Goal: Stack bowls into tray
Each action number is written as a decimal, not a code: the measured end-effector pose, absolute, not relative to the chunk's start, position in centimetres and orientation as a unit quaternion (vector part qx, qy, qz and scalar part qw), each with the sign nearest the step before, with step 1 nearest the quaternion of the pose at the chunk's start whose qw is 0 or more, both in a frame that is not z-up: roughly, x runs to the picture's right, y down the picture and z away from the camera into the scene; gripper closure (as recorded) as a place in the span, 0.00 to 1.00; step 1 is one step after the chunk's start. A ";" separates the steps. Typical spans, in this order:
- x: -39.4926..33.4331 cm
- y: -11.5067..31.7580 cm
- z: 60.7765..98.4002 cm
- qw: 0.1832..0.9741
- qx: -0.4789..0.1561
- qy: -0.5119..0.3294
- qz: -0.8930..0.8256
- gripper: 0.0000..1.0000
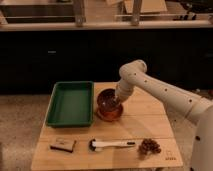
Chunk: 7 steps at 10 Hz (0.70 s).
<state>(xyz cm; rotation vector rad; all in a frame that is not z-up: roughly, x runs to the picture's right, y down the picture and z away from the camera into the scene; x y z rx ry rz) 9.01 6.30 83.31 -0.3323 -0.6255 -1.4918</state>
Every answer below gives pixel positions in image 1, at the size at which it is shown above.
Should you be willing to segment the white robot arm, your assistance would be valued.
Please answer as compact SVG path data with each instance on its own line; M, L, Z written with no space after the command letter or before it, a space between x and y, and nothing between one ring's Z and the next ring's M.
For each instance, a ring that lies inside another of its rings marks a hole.
M213 171L213 100L171 85L146 74L143 60L134 60L119 69L116 96L125 102L138 87L179 111L196 125L190 171Z

